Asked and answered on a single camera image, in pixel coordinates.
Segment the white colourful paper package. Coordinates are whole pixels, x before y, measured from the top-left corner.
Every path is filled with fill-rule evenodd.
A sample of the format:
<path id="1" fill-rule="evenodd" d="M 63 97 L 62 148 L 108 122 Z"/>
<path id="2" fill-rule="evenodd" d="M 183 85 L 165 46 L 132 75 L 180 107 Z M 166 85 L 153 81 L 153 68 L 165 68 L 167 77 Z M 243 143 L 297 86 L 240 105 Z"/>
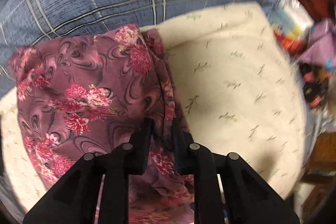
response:
<path id="1" fill-rule="evenodd" d="M 273 30 L 295 40 L 305 40 L 314 20 L 298 0 L 279 0 L 268 15 Z"/>

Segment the lilac cloth with blue flower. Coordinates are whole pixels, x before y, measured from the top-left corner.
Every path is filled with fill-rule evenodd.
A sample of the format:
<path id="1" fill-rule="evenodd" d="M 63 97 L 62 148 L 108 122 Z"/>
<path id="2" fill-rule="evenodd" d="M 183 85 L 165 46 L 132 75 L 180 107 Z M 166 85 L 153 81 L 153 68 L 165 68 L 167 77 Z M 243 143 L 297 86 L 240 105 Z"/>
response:
<path id="1" fill-rule="evenodd" d="M 307 49 L 297 60 L 327 69 L 335 68 L 335 21 L 323 19 L 310 30 Z"/>

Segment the purple pink floral garment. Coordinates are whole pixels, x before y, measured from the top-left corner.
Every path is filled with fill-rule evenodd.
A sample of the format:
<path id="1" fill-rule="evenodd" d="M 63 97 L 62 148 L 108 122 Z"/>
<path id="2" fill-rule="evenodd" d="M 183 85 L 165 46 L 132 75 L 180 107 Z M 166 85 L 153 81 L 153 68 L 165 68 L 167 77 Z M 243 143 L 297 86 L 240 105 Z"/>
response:
<path id="1" fill-rule="evenodd" d="M 174 119 L 188 125 L 157 30 L 128 24 L 21 47 L 10 67 L 23 143 L 47 189 L 85 153 L 110 153 L 151 118 L 147 170 L 129 180 L 129 221 L 193 221 L 193 178 L 175 170 L 171 139 Z"/>

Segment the orange red plastic bag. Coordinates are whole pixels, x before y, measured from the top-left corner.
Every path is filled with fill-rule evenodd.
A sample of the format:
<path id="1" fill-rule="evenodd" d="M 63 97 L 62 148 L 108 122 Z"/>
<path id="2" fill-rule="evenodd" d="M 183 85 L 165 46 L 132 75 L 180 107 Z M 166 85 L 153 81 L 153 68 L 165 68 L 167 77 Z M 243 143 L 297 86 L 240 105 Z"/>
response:
<path id="1" fill-rule="evenodd" d="M 306 50 L 306 43 L 300 40 L 292 39 L 279 31 L 274 31 L 277 41 L 280 46 L 289 53 L 290 56 L 297 56 Z"/>

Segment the cream patterned blanket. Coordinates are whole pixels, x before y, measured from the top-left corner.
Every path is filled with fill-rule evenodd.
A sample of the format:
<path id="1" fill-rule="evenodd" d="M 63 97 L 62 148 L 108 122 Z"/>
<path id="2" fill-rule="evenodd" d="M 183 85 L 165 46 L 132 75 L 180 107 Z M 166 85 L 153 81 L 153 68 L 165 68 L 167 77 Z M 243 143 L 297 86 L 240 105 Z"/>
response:
<path id="1" fill-rule="evenodd" d="M 222 155 L 237 152 L 282 197 L 303 162 L 304 106 L 294 70 L 256 3 L 218 6 L 157 26 L 188 131 Z M 25 149 L 17 86 L 1 99 L 10 188 L 31 209 L 47 188 Z"/>

